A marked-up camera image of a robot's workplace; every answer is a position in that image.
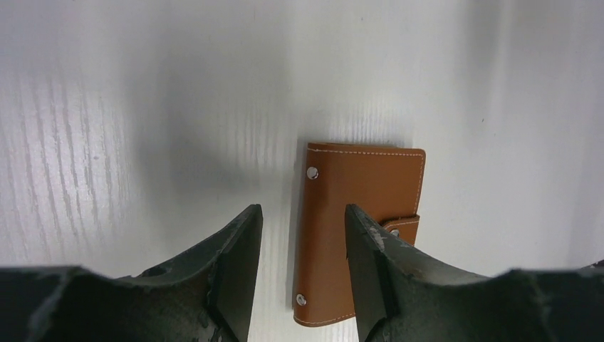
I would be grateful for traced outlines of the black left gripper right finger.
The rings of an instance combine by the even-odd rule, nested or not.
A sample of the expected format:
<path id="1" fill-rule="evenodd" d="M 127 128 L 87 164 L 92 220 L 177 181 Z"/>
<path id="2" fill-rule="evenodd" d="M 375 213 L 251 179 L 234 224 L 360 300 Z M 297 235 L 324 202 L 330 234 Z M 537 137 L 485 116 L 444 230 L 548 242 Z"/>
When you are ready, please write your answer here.
<path id="1" fill-rule="evenodd" d="M 345 208 L 361 341 L 601 341 L 603 265 L 512 269 L 495 277 L 446 264 Z"/>

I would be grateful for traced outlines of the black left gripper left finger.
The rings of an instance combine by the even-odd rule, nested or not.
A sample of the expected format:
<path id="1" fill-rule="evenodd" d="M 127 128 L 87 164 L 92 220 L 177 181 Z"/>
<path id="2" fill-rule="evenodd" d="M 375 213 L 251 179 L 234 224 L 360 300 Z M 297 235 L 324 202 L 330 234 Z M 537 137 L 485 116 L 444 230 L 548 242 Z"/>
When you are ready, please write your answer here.
<path id="1" fill-rule="evenodd" d="M 1 269 L 3 341 L 245 341 L 263 215 L 227 226 L 138 276 L 81 266 Z"/>

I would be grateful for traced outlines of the brown leather card holder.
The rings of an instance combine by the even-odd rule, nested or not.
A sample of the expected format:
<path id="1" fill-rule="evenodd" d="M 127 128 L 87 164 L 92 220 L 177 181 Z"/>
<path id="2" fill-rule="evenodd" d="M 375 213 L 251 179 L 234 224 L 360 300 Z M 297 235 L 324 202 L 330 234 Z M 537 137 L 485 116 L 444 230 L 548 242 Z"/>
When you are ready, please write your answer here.
<path id="1" fill-rule="evenodd" d="M 293 319 L 311 328 L 354 317 L 345 207 L 416 241 L 426 153 L 418 148 L 310 142 L 299 219 Z"/>

